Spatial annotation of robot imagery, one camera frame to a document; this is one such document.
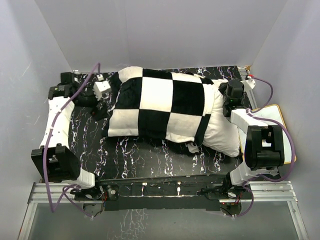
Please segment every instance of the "white square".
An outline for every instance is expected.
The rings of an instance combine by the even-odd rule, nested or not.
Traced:
[[[114,109],[109,120],[108,136],[138,136],[139,109]]]
[[[177,81],[191,82],[201,84],[201,79],[197,76],[193,76],[185,73],[172,72],[172,79]]]
[[[179,136],[194,137],[197,133],[201,116],[170,113],[166,132]]]
[[[140,109],[170,112],[173,92],[172,80],[143,77]]]
[[[129,66],[118,71],[119,79],[122,83],[125,83],[129,79],[142,78],[143,68],[140,66]]]

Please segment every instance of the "checkered blanket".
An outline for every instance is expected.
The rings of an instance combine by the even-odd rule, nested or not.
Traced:
[[[105,137],[145,135],[202,144],[215,99],[210,79],[134,66],[115,73],[110,83],[117,97]]]

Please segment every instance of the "gray wall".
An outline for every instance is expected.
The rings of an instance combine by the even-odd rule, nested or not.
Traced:
[[[73,69],[250,65],[287,0],[35,0]]]
[[[311,239],[320,228],[320,2],[289,0],[252,66],[252,73],[270,81],[273,103],[279,104],[296,148],[290,177]],[[255,88],[258,105],[270,90]]]
[[[40,179],[30,153],[45,132],[49,87],[70,67],[33,0],[0,1],[0,36],[0,239],[11,240]]]

